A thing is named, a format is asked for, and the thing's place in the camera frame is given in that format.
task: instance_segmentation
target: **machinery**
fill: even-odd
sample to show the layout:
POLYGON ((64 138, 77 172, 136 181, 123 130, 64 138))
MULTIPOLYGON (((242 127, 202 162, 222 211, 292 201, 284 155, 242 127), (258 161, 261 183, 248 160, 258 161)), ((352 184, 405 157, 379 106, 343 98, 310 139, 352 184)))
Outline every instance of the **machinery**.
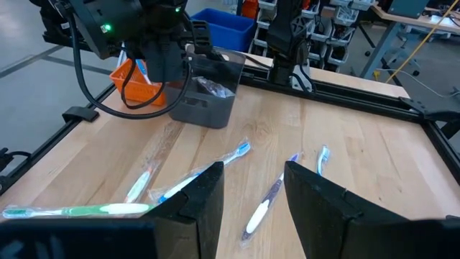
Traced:
MULTIPOLYGON (((187 91, 190 80, 191 66, 184 51, 186 43, 195 45, 195 53, 225 63, 213 51, 207 24, 191 21, 185 13, 186 0, 67 0, 50 3, 69 21, 75 72, 83 93, 94 106, 109 114, 126 119, 148 119, 168 112, 174 105, 152 114, 133 115, 114 111, 97 102, 89 94, 84 81, 79 33, 100 58, 124 50, 130 58, 147 61, 151 81, 185 81, 177 101, 187 91)), ((268 45, 275 54, 274 65, 268 69, 246 69, 242 83, 423 123, 427 134, 439 134, 438 128, 431 129, 436 125, 433 126, 429 118, 449 120, 450 116, 458 115, 446 112, 424 114, 417 112, 416 106, 406 104, 404 99, 313 82, 303 66, 308 51, 305 23, 300 16, 302 1, 285 0, 278 6, 276 19, 267 35, 268 45), (296 84, 300 85, 300 91, 295 88, 296 84)), ((444 138, 431 139, 438 150, 448 152, 451 146, 444 138)), ((459 172, 458 155, 444 155, 443 159, 453 173, 459 172)), ((4 222, 0 224, 1 256, 215 258, 224 203, 223 174, 223 163, 215 163, 182 191, 139 219, 4 222)), ((291 162, 285 165, 285 188, 307 258, 460 258, 458 219, 412 222, 291 162)))

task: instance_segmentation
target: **concrete floor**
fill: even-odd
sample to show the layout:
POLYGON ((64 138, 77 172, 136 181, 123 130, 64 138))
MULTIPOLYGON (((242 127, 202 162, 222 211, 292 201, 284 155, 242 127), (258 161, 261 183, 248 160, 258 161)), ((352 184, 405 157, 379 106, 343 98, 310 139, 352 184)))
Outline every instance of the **concrete floor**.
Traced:
MULTIPOLYGON (((193 15, 206 7, 229 9, 222 0, 197 0, 190 1, 187 10, 193 15)), ((73 60, 72 50, 68 47, 57 50, 43 41, 45 28, 39 8, 27 0, 1 0, 0 24, 0 148, 33 152, 64 125, 63 112, 70 106, 85 106, 88 101, 78 88, 73 68, 62 64, 73 60)), ((366 29, 377 43, 383 30, 366 29)), ((459 48, 458 43, 444 41, 425 45, 418 55, 423 67, 418 79, 442 94, 458 86, 459 48)), ((351 66, 359 72, 367 62, 364 52, 371 50, 361 32, 356 33, 349 49, 349 62, 341 72, 349 73, 351 66)), ((95 96, 111 83, 107 73, 115 68, 116 58, 99 60, 93 53, 82 52, 82 59, 84 65, 95 68, 85 71, 87 84, 95 96)), ((380 80, 386 80, 385 73, 382 75, 380 80)), ((446 106, 460 109, 460 98, 439 99, 409 77, 401 75, 398 78, 414 99, 429 102, 439 109, 446 106)), ((454 143, 460 150, 460 135, 455 136, 454 143)), ((2 174, 20 162, 21 159, 15 159, 2 174)))

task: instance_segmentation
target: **wooden tabletop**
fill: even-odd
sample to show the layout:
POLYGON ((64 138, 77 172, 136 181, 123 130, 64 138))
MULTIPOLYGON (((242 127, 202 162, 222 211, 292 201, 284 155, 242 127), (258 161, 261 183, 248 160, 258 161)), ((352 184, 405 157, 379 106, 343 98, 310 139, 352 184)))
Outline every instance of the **wooden tabletop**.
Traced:
MULTIPOLYGON (((386 19, 388 21, 400 22, 403 24, 433 28, 439 22, 440 17, 428 17, 428 16, 420 16, 418 19, 413 19, 409 17, 401 17, 399 15, 388 14, 387 12, 382 10, 382 7, 373 5, 371 6, 372 10, 382 19, 386 19)), ((455 17, 460 18, 460 14, 458 12, 452 12, 452 15, 455 17)), ((446 32, 453 32, 460 34, 460 27, 455 25, 449 18, 445 18, 438 27, 438 30, 446 31, 446 32)))
MULTIPOLYGON (((312 77, 407 96, 397 86, 328 71, 312 69, 312 77)), ((104 103, 127 112, 118 92, 104 103)), ((93 123, 81 122, 20 178, 0 197, 0 206, 123 202, 149 161, 159 164, 150 188, 162 188, 234 150, 247 137, 252 151, 225 169, 217 258, 305 257, 284 189, 249 247, 241 248, 239 239, 284 162, 303 151, 300 164, 314 168, 322 145, 331 150, 324 177, 348 190, 410 219, 460 215, 460 187, 418 124, 247 86, 239 87, 224 129, 175 122, 169 116, 130 121, 100 113, 93 123)), ((143 201, 149 202, 147 195, 143 201)))

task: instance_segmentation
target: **black metal frame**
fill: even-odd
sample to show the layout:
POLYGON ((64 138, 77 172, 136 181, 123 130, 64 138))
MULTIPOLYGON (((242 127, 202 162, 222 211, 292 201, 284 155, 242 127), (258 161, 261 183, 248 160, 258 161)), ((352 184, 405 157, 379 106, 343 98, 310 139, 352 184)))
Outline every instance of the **black metal frame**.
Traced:
MULTIPOLYGON (((448 137, 444 134, 443 130, 436 125, 432 115, 428 118, 426 114, 414 110, 414 106, 410 105, 412 100, 403 97, 395 98, 320 81, 314 81, 316 85, 315 94, 305 93, 287 86, 270 83, 267 80, 268 73, 266 69, 245 66, 241 76, 241 84, 419 124, 433 143, 433 146, 451 171, 457 183, 460 185, 460 154, 451 146, 448 137)), ((110 85, 97 97, 97 101, 103 101, 114 89, 114 85, 110 85)), ((95 107, 89 104, 87 108, 94 109, 95 107)), ((59 143, 59 141, 71 132, 80 121, 81 120, 67 122, 13 172, 8 176, 0 176, 0 195, 8 190, 8 188, 19 180, 33 165, 42 159, 59 143)))

